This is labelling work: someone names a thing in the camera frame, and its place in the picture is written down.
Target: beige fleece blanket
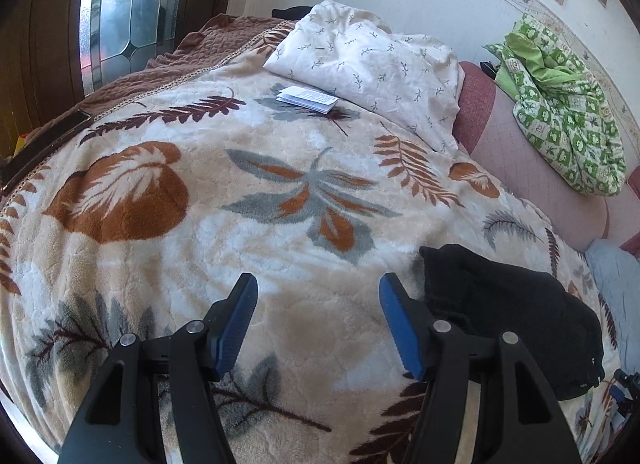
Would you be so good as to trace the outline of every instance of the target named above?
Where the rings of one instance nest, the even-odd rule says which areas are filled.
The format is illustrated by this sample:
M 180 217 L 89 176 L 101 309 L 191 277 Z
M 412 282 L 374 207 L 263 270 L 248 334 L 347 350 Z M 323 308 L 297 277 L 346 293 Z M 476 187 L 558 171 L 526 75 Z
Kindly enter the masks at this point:
M 0 211 L 0 380 L 52 448 L 123 333 L 201 318 L 243 271 L 258 305 L 214 386 L 242 463 L 400 462 L 425 386 L 403 376 L 378 279 L 419 296 L 421 245 L 551 272 L 606 327 L 584 259 L 463 152 L 344 101 L 327 118 L 277 102 L 290 82 L 262 65 L 290 28 L 105 112 Z M 609 381 L 607 328 L 603 343 Z M 607 386 L 562 405 L 585 462 L 609 436 Z

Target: green and white cloth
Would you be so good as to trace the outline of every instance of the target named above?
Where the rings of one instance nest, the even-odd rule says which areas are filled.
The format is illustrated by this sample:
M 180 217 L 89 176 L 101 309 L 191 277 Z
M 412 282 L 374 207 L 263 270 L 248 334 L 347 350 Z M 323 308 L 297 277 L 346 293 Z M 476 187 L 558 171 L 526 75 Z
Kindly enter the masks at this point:
M 551 29 L 528 14 L 504 44 L 496 83 L 515 100 L 527 140 L 576 191 L 616 195 L 625 156 L 609 103 L 593 73 Z

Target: yellow object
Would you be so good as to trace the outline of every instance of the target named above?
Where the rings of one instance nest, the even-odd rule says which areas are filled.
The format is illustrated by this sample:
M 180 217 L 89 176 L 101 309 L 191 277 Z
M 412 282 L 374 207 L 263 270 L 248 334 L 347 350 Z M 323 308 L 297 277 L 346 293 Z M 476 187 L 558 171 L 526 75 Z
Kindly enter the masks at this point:
M 21 149 L 24 148 L 24 145 L 27 143 L 26 139 L 28 135 L 29 134 L 22 134 L 21 136 L 18 136 L 18 140 L 15 142 L 14 157 L 18 154 L 18 152 L 20 152 Z

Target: gray fabric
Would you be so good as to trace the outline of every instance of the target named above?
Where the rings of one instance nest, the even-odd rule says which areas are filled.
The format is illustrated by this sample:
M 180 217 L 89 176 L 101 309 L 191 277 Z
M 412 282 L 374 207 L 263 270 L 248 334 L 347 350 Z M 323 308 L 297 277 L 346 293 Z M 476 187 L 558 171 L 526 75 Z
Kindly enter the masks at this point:
M 609 305 L 618 334 L 622 369 L 640 371 L 640 263 L 608 240 L 586 252 L 596 286 Z

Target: white fabric with leaf print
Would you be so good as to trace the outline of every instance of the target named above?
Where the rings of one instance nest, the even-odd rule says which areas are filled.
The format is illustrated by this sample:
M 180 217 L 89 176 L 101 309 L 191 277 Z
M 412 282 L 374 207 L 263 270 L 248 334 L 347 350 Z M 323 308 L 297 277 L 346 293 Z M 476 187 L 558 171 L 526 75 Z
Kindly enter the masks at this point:
M 265 69 L 330 92 L 451 153 L 465 73 L 456 53 L 424 34 L 392 34 L 371 12 L 325 0 L 296 24 Z

